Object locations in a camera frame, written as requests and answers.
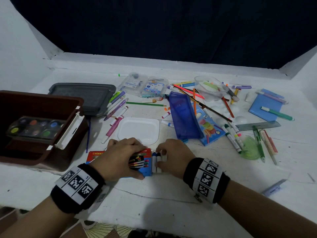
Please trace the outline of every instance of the left hand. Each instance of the left hand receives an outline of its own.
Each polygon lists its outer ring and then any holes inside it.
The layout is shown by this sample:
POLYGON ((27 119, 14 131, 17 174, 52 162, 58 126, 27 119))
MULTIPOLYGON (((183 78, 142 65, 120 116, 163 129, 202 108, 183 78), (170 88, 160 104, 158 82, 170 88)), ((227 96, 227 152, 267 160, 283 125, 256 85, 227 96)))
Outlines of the left hand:
POLYGON ((97 170, 105 180, 118 180, 122 177, 133 177, 143 180, 144 176, 129 168, 129 158, 141 150, 146 149, 135 138, 120 141, 109 140, 107 150, 89 165, 97 170))

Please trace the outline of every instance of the hand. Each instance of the hand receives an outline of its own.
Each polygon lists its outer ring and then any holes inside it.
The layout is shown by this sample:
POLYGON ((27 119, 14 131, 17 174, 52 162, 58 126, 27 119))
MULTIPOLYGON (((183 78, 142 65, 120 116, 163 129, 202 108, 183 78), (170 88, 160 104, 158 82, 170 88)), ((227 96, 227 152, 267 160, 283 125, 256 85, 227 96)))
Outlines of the hand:
POLYGON ((135 138, 117 141, 109 140, 107 150, 89 165, 95 168, 105 180, 118 180, 122 177, 133 177, 143 180, 144 176, 129 168, 129 158, 146 149, 135 138))
POLYGON ((183 179, 188 163, 196 158, 191 150, 181 140, 167 139, 156 148, 156 152, 167 153, 167 162, 157 162, 156 166, 162 171, 170 172, 173 176, 183 179))

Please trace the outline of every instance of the white plastic tray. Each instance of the white plastic tray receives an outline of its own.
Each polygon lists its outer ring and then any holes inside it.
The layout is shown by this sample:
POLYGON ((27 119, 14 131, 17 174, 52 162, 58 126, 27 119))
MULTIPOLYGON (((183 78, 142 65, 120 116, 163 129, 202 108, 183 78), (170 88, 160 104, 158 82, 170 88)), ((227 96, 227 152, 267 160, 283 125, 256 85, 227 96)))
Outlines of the white plastic tray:
POLYGON ((144 145, 154 144, 159 138, 159 121, 156 119, 124 118, 120 121, 116 138, 136 138, 144 145))

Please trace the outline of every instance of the dark curtain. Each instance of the dark curtain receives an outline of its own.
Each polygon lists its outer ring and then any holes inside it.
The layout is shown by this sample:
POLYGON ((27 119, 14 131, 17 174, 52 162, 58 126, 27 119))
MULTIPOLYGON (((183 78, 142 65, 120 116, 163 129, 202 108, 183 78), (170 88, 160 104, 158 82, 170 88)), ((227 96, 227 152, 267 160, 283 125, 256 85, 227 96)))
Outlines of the dark curtain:
POLYGON ((281 68, 317 45, 317 0, 11 0, 66 52, 281 68))

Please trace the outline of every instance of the paint palette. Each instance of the paint palette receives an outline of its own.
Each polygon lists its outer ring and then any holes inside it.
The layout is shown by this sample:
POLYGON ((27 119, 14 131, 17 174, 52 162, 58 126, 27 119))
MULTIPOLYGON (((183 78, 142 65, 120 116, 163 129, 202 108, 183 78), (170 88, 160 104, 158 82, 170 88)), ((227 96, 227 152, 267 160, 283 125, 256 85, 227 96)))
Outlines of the paint palette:
POLYGON ((9 126, 6 135, 12 139, 36 139, 37 142, 50 143, 65 122, 65 120, 22 116, 9 126))

